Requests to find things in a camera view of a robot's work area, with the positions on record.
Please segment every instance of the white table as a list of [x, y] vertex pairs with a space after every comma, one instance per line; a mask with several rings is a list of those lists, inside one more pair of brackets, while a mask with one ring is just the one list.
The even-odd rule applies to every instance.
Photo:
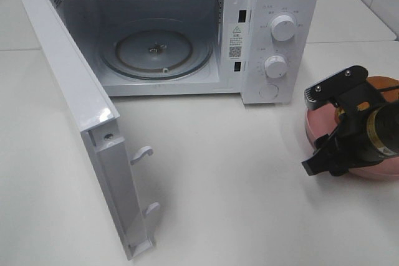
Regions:
[[[115, 99], [155, 250], [133, 264], [396, 265], [399, 184], [308, 177], [303, 90], [353, 64], [399, 77], [399, 43], [309, 44], [290, 105], [237, 95]], [[0, 265], [132, 265], [40, 51], [1, 51]]]
[[[308, 42], [395, 40], [361, 0], [317, 0]], [[21, 0], [0, 0], [0, 50], [39, 49]]]

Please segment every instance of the white microwave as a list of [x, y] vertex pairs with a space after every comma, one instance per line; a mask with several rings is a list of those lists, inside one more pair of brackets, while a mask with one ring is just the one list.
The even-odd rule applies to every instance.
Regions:
[[240, 93], [289, 102], [316, 0], [22, 0], [130, 259], [153, 245], [109, 97]]

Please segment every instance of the pink container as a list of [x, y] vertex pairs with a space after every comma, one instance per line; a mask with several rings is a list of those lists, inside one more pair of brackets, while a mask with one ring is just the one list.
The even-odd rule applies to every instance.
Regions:
[[[306, 134], [312, 145], [314, 145], [316, 139], [325, 134], [330, 134], [337, 126], [334, 120], [334, 112], [335, 108], [332, 104], [325, 105], [314, 111], [306, 111]], [[352, 168], [349, 171], [352, 174], [368, 179], [382, 181], [398, 180], [399, 158], [387, 159], [378, 165], [366, 168]]]

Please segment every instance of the microwave door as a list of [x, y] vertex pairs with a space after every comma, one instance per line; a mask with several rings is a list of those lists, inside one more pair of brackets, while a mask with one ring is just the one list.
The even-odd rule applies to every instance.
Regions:
[[118, 111], [55, 11], [54, 0], [22, 0], [42, 51], [80, 131], [128, 259], [153, 246], [158, 203], [141, 210]]

